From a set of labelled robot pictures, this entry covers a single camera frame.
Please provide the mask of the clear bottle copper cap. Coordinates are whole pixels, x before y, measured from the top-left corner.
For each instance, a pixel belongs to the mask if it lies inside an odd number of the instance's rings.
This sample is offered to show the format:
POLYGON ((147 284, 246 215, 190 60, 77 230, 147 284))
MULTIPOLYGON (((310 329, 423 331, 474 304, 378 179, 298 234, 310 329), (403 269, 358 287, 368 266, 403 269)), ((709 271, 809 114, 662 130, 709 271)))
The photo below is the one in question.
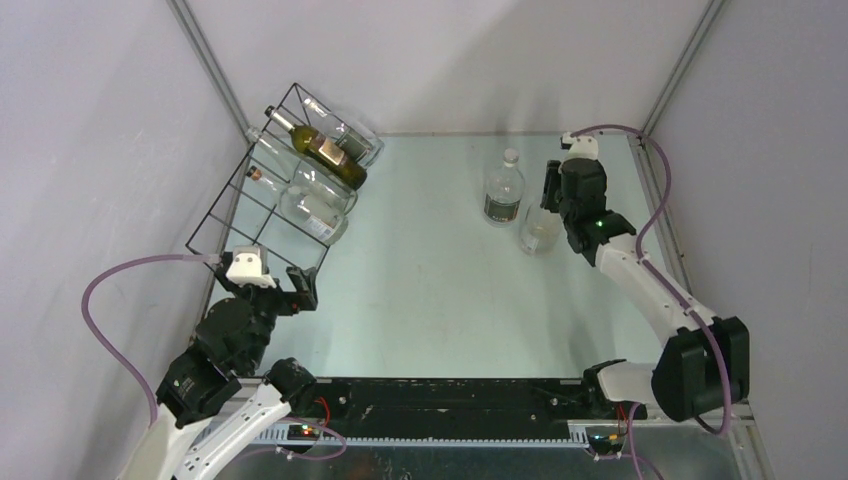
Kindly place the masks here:
POLYGON ((534 198, 521 220, 519 245, 525 254, 541 255, 554 247, 562 231, 560 215, 545 209, 540 198, 534 198))

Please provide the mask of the clear bottle white cap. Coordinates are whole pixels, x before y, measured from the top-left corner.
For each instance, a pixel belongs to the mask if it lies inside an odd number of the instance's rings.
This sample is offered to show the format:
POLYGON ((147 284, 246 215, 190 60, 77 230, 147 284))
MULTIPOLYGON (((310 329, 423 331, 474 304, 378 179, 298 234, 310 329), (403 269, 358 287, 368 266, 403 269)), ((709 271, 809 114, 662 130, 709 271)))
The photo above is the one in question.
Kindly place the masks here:
POLYGON ((486 176, 483 215, 492 225, 507 226, 518 217, 526 186, 519 159, 516 149, 507 148, 502 164, 486 176))

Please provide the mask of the clear bottle black cap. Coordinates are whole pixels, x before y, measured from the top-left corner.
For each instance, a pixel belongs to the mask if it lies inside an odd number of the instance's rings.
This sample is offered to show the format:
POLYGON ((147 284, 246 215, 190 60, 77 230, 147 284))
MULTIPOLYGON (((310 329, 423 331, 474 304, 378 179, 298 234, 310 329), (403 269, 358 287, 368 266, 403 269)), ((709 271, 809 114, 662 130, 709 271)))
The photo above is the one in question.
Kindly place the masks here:
POLYGON ((249 167, 245 176, 272 195, 275 209, 284 219, 315 240, 332 245, 346 233, 349 221, 345 214, 310 187, 273 180, 255 166, 249 167))

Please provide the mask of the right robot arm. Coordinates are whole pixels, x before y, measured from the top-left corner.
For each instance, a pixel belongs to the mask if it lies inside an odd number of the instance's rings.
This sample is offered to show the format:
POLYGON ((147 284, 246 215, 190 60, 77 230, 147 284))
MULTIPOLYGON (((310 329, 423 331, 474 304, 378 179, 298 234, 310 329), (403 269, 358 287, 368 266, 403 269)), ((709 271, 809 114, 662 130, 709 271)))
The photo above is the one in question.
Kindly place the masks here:
POLYGON ((597 160, 551 160, 541 206, 558 215, 572 250, 611 279, 657 337, 655 364, 623 359, 585 372, 585 411, 606 418, 621 403, 656 405, 670 419, 696 419, 732 407, 750 393, 750 333, 720 318, 661 272, 637 247, 633 225, 606 207, 607 176, 597 160))

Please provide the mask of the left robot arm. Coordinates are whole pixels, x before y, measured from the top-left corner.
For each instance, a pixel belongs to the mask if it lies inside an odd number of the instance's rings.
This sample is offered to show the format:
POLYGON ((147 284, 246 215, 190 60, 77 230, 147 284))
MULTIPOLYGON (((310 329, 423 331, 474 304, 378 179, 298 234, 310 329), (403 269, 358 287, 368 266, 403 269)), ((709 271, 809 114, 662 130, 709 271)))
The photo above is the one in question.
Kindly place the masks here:
POLYGON ((316 378, 296 359, 276 361, 255 393, 212 437, 195 441, 255 375, 276 321, 317 307, 317 272, 289 267, 294 286, 285 291, 268 275, 215 277, 230 297, 213 304, 187 350, 173 360, 155 393, 157 418, 142 436, 119 476, 122 479, 212 479, 271 424, 304 416, 316 403, 316 378))

